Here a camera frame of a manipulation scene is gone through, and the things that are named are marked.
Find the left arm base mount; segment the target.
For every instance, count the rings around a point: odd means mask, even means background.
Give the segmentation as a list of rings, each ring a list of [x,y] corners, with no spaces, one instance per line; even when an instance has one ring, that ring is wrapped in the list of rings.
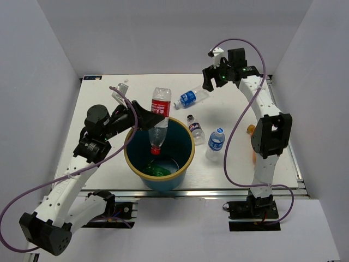
[[[135,222],[136,203],[130,201],[116,201],[116,196],[106,190],[96,190],[88,193],[86,200],[91,197],[100,197],[106,201],[104,213],[93,218],[83,228],[106,228],[106,229],[132,229]]]

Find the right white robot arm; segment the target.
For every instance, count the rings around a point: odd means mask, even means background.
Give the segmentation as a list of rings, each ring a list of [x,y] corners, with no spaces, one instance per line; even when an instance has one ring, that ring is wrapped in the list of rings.
[[[246,204],[247,213],[257,218],[272,204],[275,166],[288,145],[292,116],[282,113],[272,101],[268,86],[256,67],[247,64],[243,48],[229,50],[225,55],[223,49],[216,47],[208,55],[213,59],[213,65],[203,70],[203,89],[211,92],[215,87],[234,83],[248,100],[257,119],[251,136],[256,164],[249,186],[250,201]]]

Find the green plastic bottle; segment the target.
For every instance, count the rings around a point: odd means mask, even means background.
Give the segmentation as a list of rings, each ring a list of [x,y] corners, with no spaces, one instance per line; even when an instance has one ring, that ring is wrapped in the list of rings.
[[[147,164],[142,171],[144,174],[149,175],[149,176],[154,176],[154,177],[163,177],[163,176],[168,176],[171,174],[171,172],[163,168],[157,164],[154,163],[149,163]]]

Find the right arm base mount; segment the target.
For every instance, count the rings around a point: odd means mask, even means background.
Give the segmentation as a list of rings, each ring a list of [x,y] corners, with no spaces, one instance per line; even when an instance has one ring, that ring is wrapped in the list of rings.
[[[229,201],[222,205],[228,213],[230,232],[280,231],[278,208],[275,201],[262,207],[247,197],[245,201]]]

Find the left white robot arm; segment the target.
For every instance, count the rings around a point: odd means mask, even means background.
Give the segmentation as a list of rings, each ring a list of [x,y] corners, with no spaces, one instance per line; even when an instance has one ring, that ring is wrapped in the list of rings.
[[[117,212],[115,196],[106,190],[89,194],[75,209],[71,206],[111,150],[109,139],[129,128],[149,130],[162,120],[164,116],[142,108],[135,100],[128,106],[117,106],[111,114],[103,105],[90,107],[66,179],[55,184],[33,213],[24,213],[19,220],[26,239],[58,256],[79,228],[97,217],[113,216]]]

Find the small pepsi label bottle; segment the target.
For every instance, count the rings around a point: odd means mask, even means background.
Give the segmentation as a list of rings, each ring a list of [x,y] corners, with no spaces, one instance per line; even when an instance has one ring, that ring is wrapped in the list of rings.
[[[193,115],[187,116],[188,128],[194,138],[195,145],[201,145],[204,143],[205,134],[198,120]]]

